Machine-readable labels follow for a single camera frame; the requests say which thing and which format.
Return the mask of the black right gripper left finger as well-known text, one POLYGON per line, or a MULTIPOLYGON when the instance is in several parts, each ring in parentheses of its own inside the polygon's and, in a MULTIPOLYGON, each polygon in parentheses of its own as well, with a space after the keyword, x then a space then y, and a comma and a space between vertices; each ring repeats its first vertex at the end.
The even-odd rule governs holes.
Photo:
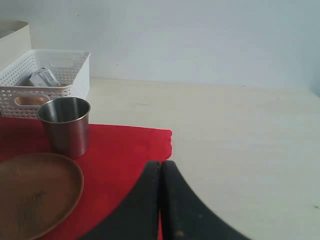
POLYGON ((161 165, 146 163, 136 184, 118 207, 80 240, 156 240, 161 165))

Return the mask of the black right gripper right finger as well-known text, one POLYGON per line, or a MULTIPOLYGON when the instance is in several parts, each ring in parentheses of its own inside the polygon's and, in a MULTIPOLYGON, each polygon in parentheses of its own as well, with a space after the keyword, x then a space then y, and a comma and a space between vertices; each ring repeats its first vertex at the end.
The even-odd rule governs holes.
POLYGON ((164 240, 247 240, 212 212, 185 181, 176 163, 161 164, 160 218, 164 240))

